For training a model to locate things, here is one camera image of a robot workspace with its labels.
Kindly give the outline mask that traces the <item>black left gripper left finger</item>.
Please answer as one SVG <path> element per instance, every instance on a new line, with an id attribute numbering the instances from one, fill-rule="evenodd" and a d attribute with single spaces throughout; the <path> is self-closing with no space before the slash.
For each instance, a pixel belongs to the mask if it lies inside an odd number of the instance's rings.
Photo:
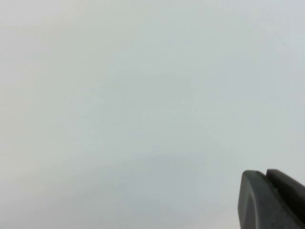
<path id="1" fill-rule="evenodd" d="M 297 218 L 259 171 L 242 173 L 237 210 L 242 229 L 297 228 Z"/>

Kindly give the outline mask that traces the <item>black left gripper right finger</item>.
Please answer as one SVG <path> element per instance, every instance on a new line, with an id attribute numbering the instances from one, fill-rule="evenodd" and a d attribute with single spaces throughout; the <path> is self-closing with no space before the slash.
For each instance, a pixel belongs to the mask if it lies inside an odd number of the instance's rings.
<path id="1" fill-rule="evenodd" d="M 277 190 L 289 214 L 305 228 L 305 186 L 278 169 L 268 169 L 268 180 Z"/>

